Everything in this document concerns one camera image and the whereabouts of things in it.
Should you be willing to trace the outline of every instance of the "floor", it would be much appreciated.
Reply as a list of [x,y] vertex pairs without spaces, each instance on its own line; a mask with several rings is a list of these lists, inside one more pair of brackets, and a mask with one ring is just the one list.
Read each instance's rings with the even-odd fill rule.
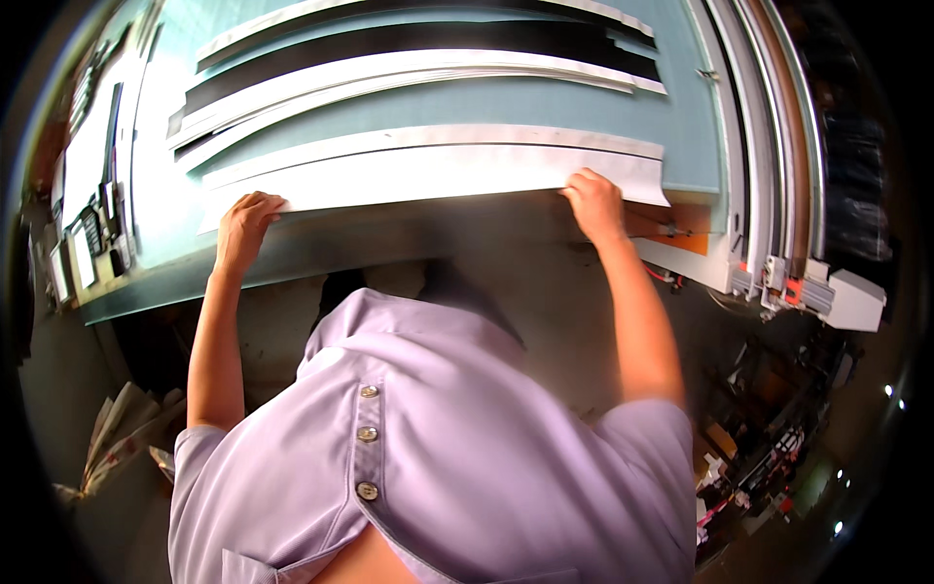
[[[536,245],[463,253],[455,266],[489,294],[528,347],[527,372],[586,422],[616,404],[616,347],[609,289],[590,245]],[[367,285],[415,297],[423,263],[364,269]],[[318,314],[326,276],[243,292],[238,311],[248,409],[261,406],[294,380],[304,342]],[[688,282],[677,294],[653,280],[678,342],[692,413],[703,413],[709,384],[705,368],[729,366],[743,342],[757,334],[793,349],[816,320],[787,314],[763,325],[755,312],[741,316],[718,306],[705,288]],[[196,310],[177,326],[191,338]]]

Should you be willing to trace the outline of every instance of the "hand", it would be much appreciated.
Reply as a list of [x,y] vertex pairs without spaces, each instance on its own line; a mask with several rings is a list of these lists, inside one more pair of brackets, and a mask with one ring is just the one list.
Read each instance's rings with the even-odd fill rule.
[[240,197],[220,220],[214,272],[242,278],[260,252],[269,223],[279,220],[276,210],[284,203],[282,197],[260,191]]
[[619,187],[589,168],[568,178],[560,193],[571,202],[577,225],[595,245],[608,239],[626,239],[623,197]]

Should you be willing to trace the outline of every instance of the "cable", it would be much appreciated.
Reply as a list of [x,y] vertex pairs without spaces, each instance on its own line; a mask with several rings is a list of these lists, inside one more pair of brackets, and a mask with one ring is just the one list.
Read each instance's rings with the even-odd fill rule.
[[670,282],[670,280],[668,280],[667,278],[665,278],[665,277],[663,277],[663,276],[659,276],[658,274],[656,274],[655,272],[653,272],[653,271],[652,271],[652,268],[650,268],[649,266],[645,265],[645,263],[643,263],[643,267],[645,268],[645,271],[649,273],[649,276],[651,276],[652,278],[655,278],[655,279],[657,279],[657,280],[661,280],[661,281],[665,282],[666,284]]

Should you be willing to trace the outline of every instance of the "paper sheet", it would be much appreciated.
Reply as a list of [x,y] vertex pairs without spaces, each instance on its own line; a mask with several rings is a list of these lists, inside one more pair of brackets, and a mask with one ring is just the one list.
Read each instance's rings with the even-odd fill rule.
[[653,158],[557,146],[426,146],[341,156],[219,187],[206,194],[198,233],[217,229],[230,206],[252,191],[284,197],[288,212],[556,189],[582,166],[612,180],[626,200],[670,205],[661,190],[661,160]]

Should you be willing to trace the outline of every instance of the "white paper strip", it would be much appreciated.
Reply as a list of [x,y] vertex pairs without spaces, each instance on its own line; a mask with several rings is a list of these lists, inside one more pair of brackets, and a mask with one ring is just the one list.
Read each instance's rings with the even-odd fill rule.
[[[485,131],[491,137],[480,138],[484,143],[464,143]],[[427,145],[408,146],[420,136]],[[585,146],[588,137],[592,142]],[[287,200],[286,212],[353,207],[555,189],[582,166],[612,180],[626,200],[668,207],[661,190],[661,153],[659,145],[619,136],[508,124],[341,136],[206,175],[210,190],[198,233],[217,229],[221,216],[246,192],[278,194]]]
[[593,64],[510,50],[430,49],[365,55],[294,71],[257,83],[185,116],[167,139],[176,149],[193,139],[254,118],[298,97],[304,109],[393,87],[463,77],[560,78],[631,93],[633,87],[665,93],[658,81]]
[[[221,49],[225,49],[231,46],[233,43],[243,40],[248,36],[253,36],[256,33],[259,33],[262,30],[276,26],[281,22],[290,21],[293,19],[301,18],[306,14],[311,14],[313,12],[318,12],[324,10],[325,8],[339,7],[346,4],[352,4],[354,2],[361,2],[362,0],[305,0],[305,2],[299,2],[298,4],[293,4],[291,6],[283,7],[279,10],[274,10],[272,12],[263,14],[251,21],[244,22],[239,24],[234,28],[227,30],[214,37],[211,42],[207,43],[200,49],[198,49],[196,56],[198,61],[201,61]],[[608,7],[599,2],[592,2],[591,0],[543,0],[544,2],[550,2],[552,4],[560,4],[566,7],[578,8],[586,12],[592,12],[594,14],[599,14],[611,18],[615,21],[620,21],[627,26],[631,26],[642,33],[652,36],[652,28],[642,24],[639,19],[633,18],[628,14],[617,10],[613,7]]]

